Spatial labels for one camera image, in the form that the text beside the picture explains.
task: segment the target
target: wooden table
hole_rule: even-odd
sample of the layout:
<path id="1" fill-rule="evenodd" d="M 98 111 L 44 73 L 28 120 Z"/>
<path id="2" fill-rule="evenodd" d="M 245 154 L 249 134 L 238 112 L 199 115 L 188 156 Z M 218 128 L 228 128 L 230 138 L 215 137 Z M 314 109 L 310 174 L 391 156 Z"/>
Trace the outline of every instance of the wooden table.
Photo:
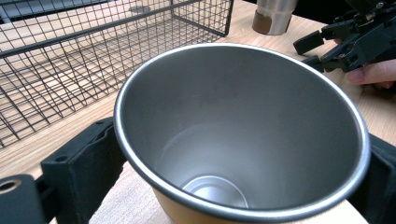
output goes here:
<path id="1" fill-rule="evenodd" d="M 298 38 L 320 29 L 324 24 L 293 17 L 289 30 L 284 35 L 260 35 L 251 28 L 256 5 L 235 0 L 230 34 L 219 42 L 248 44 L 282 52 L 296 59 L 302 59 L 292 43 Z M 334 47 L 326 45 L 306 54 L 322 55 Z M 356 103 L 363 114 L 369 132 L 396 146 L 396 98 L 349 84 L 342 71 L 325 74 Z M 50 125 L 48 128 L 0 151 L 0 178 L 20 173 L 38 177 L 41 174 L 39 162 L 52 151 L 69 141 L 91 123 L 113 114 L 117 94 L 111 94 L 101 101 Z M 159 206 L 150 186 L 126 163 L 119 181 L 106 196 L 102 206 L 92 217 L 92 223 L 170 223 Z M 328 212 L 295 223 L 366 223 L 364 218 L 344 201 Z"/>

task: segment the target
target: wire basket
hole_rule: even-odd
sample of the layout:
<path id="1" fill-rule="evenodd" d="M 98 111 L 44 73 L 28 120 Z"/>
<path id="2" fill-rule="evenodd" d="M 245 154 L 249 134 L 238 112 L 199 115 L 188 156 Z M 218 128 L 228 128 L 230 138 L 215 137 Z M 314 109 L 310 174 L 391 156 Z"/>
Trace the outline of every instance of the wire basket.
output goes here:
<path id="1" fill-rule="evenodd" d="M 0 148 L 117 91 L 146 60 L 228 34 L 233 0 L 0 0 Z"/>

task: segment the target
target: black plastic bracket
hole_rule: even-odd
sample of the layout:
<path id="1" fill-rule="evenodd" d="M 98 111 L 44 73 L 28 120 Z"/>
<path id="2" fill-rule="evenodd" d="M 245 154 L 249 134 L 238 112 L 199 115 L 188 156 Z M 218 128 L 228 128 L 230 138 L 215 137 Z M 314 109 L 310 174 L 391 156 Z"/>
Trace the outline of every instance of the black plastic bracket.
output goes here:
<path id="1" fill-rule="evenodd" d="M 348 199 L 369 223 L 395 223 L 396 147 L 371 135 L 372 158 L 366 177 Z"/>
<path id="2" fill-rule="evenodd" d="M 125 162 L 112 118 L 99 120 L 44 159 L 36 181 L 0 180 L 0 223 L 88 223 Z"/>
<path id="3" fill-rule="evenodd" d="M 321 63 L 320 68 L 327 72 L 336 68 L 349 72 L 373 60 L 380 62 L 394 59 L 395 55 L 389 55 L 387 51 L 396 45 L 396 3 L 389 1 L 383 8 L 375 7 L 373 10 L 375 12 L 370 15 L 356 14 L 353 19 L 347 21 L 341 21 L 339 18 L 336 20 L 337 23 L 323 27 L 321 32 L 315 31 L 304 36 L 293 45 L 301 55 L 322 45 L 323 38 L 338 39 L 339 44 L 315 63 Z M 350 12 L 342 18 L 349 17 Z"/>
<path id="4" fill-rule="evenodd" d="M 306 58 L 302 60 L 302 63 L 305 63 L 309 65 L 310 67 L 314 68 L 315 70 L 324 73 L 324 68 L 322 66 L 322 63 L 320 62 L 320 58 L 318 55 Z"/>

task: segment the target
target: finger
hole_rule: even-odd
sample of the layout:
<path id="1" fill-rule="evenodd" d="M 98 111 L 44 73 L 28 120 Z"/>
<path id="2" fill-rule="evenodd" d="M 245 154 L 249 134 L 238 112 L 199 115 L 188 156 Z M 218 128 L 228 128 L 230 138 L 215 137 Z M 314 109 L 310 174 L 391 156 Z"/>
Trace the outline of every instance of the finger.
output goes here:
<path id="1" fill-rule="evenodd" d="M 394 82 L 392 82 L 392 81 L 375 83 L 376 87 L 379 89 L 389 89 L 390 87 L 393 86 L 393 84 L 394 84 Z"/>
<path id="2" fill-rule="evenodd" d="M 334 39 L 334 42 L 335 42 L 336 44 L 341 44 L 341 42 L 343 42 L 343 40 L 342 40 L 342 39 L 339 39 L 339 38 L 337 38 L 337 39 Z"/>
<path id="3" fill-rule="evenodd" d="M 372 63 L 346 73 L 348 81 L 356 84 L 370 84 L 396 80 L 396 60 Z"/>

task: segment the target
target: stainless steel cup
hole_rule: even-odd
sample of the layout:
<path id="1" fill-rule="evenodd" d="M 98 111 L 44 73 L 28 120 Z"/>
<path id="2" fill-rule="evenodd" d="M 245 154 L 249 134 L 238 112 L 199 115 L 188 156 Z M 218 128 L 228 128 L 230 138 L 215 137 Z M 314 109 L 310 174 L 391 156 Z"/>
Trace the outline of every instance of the stainless steel cup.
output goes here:
<path id="1" fill-rule="evenodd" d="M 115 105 L 124 154 L 176 223 L 284 222 L 345 199 L 370 144 L 357 108 L 314 69 L 266 49 L 171 50 Z"/>
<path id="2" fill-rule="evenodd" d="M 264 35 L 283 35 L 298 0 L 258 0 L 253 30 Z"/>

